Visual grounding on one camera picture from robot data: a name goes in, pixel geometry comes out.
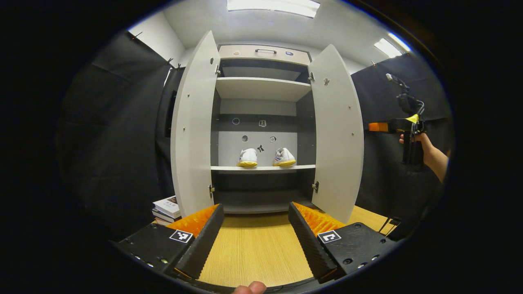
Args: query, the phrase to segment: yellow sole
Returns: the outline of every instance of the yellow sole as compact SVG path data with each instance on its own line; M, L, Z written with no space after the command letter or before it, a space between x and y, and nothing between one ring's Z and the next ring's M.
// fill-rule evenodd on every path
M236 166L242 166L242 167L254 167L258 165L257 162L250 162L250 161L244 161L236 164Z
M272 166L291 166L294 163L296 163L296 160L289 160L289 161L279 162L276 164L273 163Z

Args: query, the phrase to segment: white cabinet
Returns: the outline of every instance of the white cabinet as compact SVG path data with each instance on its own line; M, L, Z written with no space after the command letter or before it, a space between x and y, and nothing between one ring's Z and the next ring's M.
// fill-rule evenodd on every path
M195 48L171 134L181 214L215 203L225 213L286 211L296 201L347 223L361 180L363 125L345 63L333 45L312 62L303 51L266 47L226 45L218 52L208 32ZM271 165L279 147L293 153L295 166ZM236 167L247 148L258 149L258 166Z

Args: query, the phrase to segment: human hand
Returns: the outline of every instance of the human hand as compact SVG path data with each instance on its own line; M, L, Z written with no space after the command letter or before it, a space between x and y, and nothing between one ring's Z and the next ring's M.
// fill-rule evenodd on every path
M423 148L423 163L426 165L429 165L432 159L432 151L434 146L432 145L431 141L429 140L427 134L420 133L416 135L416 141L419 141L422 143ZM403 134L400 135L400 143L403 144L405 142L403 138Z
M234 289L232 294L263 294L266 289L267 286L265 286L265 284L254 281L249 285L249 287L238 286L236 289Z
M436 174L439 181L443 183L445 173L447 172L447 166L449 158L443 154L439 149L434 147L430 142L427 134L421 133L416 136L416 141L422 143L423 148L423 163L425 163L432 171ZM400 136L400 143L405 142L403 134Z

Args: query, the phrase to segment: book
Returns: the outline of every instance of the book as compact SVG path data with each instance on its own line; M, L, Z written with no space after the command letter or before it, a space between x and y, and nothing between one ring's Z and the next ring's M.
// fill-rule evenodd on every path
M154 215L155 217L158 217L158 218L160 218L160 219L163 219L164 221L174 222L174 218L172 218L172 217L170 217L170 216L168 216L168 215L162 213L161 211L159 211L159 210L156 209L156 208L153 208L153 209L151 210L151 212L153 213L153 215Z
M156 222L157 222L158 224L161 224L161 225L170 225L170 224L171 224L170 222L165 221L165 220L163 220L163 219L161 219L161 218L154 218L154 219L156 220Z
M153 202L156 209L175 219L181 215L176 195Z

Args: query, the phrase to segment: fluorescent light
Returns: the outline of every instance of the fluorescent light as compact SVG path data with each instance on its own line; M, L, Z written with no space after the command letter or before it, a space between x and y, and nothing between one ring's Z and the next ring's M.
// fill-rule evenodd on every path
M227 10L263 9L314 18L320 4L312 0L227 0Z
M393 57L401 55L401 52L385 39L381 39L378 43L374 44L374 47L380 49L381 52L388 55L389 58L393 58Z
M389 37L392 38L392 40L396 41L403 49L405 49L405 52L409 52L411 49L405 44L402 40L400 40L398 37L396 37L395 34L389 33Z

